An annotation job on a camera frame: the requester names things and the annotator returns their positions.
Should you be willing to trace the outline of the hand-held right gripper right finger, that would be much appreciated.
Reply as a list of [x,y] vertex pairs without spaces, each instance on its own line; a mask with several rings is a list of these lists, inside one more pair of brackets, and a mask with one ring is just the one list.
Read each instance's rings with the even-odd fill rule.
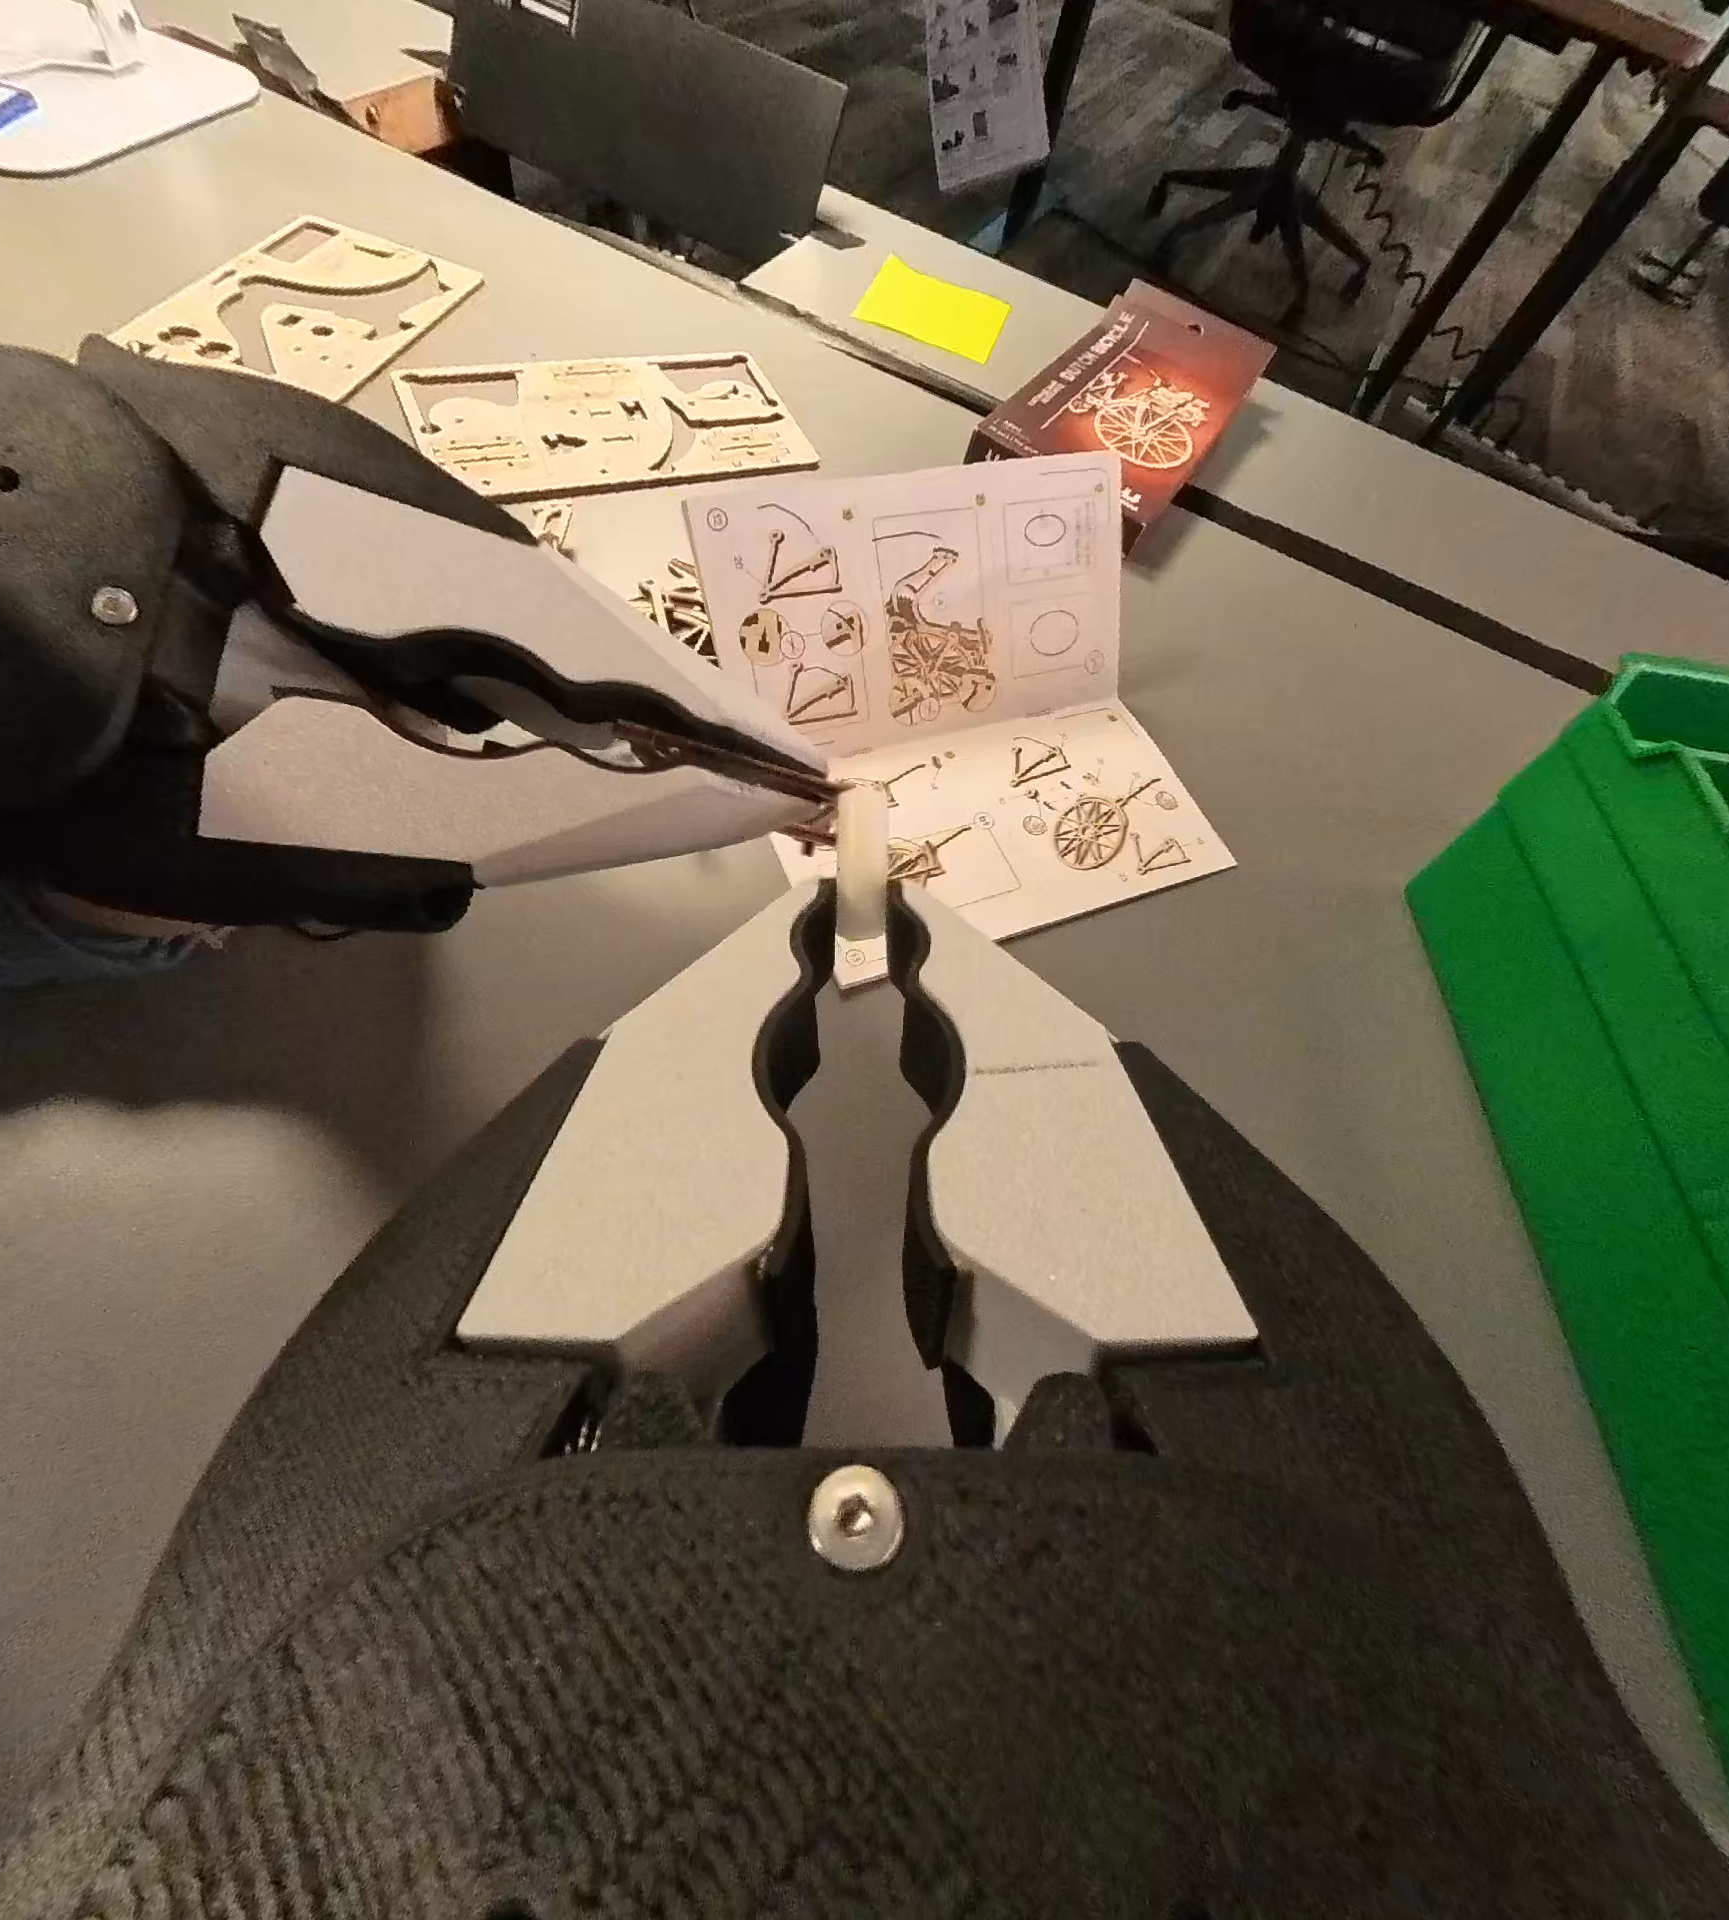
[[1254,1315],[1113,1034],[911,886],[895,889],[895,985],[925,1106],[902,1308],[952,1442],[1002,1442],[1054,1377],[1254,1357]]

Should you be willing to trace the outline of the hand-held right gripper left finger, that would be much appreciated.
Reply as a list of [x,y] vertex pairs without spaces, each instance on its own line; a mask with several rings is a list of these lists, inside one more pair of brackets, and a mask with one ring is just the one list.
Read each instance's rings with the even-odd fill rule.
[[463,1308],[467,1350],[685,1386],[734,1445],[796,1445],[817,1365],[792,1106],[820,1068],[831,881],[613,1021]]

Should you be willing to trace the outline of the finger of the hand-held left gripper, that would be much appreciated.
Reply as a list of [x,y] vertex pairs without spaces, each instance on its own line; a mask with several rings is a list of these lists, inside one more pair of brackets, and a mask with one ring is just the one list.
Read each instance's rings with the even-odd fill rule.
[[486,711],[636,770],[612,723],[827,775],[757,695],[545,548],[295,467],[276,475],[258,542],[279,620],[398,706],[460,732]]
[[366,693],[242,608],[211,689],[200,838],[466,865],[478,886],[784,834],[800,809],[698,768],[636,770],[493,721],[467,736]]

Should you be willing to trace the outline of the thin dark wooden model part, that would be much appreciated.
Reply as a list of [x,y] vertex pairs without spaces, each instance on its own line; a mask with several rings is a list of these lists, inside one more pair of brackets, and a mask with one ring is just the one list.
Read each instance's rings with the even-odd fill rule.
[[800,816],[781,831],[805,845],[834,845],[838,784],[795,760],[759,756],[756,749],[686,737],[640,723],[612,723],[613,739],[647,770],[698,768],[739,786],[791,800]]

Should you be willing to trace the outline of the white wax stick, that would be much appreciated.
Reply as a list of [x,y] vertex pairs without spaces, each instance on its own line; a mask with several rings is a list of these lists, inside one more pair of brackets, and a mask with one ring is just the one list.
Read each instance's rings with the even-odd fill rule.
[[889,792],[855,779],[834,809],[833,982],[841,995],[886,977],[889,925]]

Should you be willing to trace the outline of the pile of wooden model parts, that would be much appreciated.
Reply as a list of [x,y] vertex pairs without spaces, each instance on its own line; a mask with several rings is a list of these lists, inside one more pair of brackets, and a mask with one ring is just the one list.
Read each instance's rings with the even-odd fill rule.
[[[589,563],[578,559],[572,501],[543,500],[516,503],[509,512],[541,548],[554,550],[567,563],[591,570]],[[666,557],[655,573],[642,575],[625,598],[642,618],[675,638],[689,654],[709,665],[721,665],[699,584],[699,567],[689,555]]]

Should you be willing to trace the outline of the brown model kit box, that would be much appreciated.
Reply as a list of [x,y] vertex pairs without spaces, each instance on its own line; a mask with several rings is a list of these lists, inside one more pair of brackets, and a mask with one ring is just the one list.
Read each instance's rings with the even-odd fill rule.
[[978,422],[969,463],[1111,452],[1121,548],[1171,511],[1270,368],[1277,342],[1133,280],[1077,345]]

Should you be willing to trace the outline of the punched-out wooden part sheet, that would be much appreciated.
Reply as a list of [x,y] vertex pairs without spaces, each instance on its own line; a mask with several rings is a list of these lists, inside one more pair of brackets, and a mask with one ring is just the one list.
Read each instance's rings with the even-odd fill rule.
[[393,395],[420,452],[496,506],[820,463],[742,352],[412,368]]
[[484,283],[441,253],[302,214],[111,330],[107,342],[348,400]]

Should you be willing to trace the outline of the grey flat board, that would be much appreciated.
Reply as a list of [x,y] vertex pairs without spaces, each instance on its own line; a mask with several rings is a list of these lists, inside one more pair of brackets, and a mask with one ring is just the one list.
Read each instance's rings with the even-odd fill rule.
[[[855,307],[891,256],[907,267],[996,296],[1008,307],[986,362],[921,345],[889,326],[857,320]],[[1101,322],[1106,310],[925,228],[889,235],[820,228],[742,280],[747,294],[789,312],[827,345],[975,416],[1012,398],[1024,380]]]

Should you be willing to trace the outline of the clear plastic object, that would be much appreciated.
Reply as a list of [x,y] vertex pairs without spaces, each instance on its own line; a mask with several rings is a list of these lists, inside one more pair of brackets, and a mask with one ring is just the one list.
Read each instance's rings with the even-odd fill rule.
[[0,81],[41,70],[122,74],[141,60],[131,5],[0,3]]

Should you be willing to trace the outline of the illustrated instruction booklet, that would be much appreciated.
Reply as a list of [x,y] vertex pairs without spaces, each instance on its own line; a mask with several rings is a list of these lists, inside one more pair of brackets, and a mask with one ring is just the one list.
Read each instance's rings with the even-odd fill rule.
[[1111,452],[685,500],[719,665],[873,786],[887,876],[986,937],[1237,859],[1120,693]]

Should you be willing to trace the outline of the green foam block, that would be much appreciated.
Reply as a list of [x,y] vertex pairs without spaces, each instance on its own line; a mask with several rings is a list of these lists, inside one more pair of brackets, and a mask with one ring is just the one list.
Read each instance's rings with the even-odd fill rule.
[[1729,1786],[1729,668],[1626,655],[1404,900]]

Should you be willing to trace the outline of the yellow sticky note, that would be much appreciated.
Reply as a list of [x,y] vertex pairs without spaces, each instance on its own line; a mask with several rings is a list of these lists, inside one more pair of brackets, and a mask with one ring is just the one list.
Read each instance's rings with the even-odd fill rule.
[[972,365],[986,365],[1002,337],[1012,305],[972,284],[923,274],[887,253],[851,312],[878,326]]

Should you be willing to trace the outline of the hanging printed instruction sheet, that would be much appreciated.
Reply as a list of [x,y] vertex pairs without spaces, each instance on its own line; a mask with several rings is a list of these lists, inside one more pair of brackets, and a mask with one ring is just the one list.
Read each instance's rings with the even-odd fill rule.
[[1016,179],[1050,155],[1035,3],[925,3],[933,179],[942,195]]

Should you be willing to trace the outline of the black office chair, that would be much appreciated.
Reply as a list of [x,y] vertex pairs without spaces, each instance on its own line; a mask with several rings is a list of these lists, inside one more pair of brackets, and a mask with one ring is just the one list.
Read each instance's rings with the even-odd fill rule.
[[1305,236],[1316,235],[1350,264],[1355,301],[1372,259],[1305,180],[1305,157],[1331,143],[1382,168],[1365,128],[1433,128],[1452,116],[1502,53],[1509,28],[1480,5],[1435,3],[1231,3],[1229,53],[1261,88],[1237,88],[1225,108],[1256,108],[1282,126],[1270,164],[1165,168],[1143,200],[1154,218],[1182,190],[1216,199],[1165,230],[1165,251],[1194,232],[1247,225],[1250,243],[1278,241],[1292,278],[1281,325],[1305,317],[1311,275]]

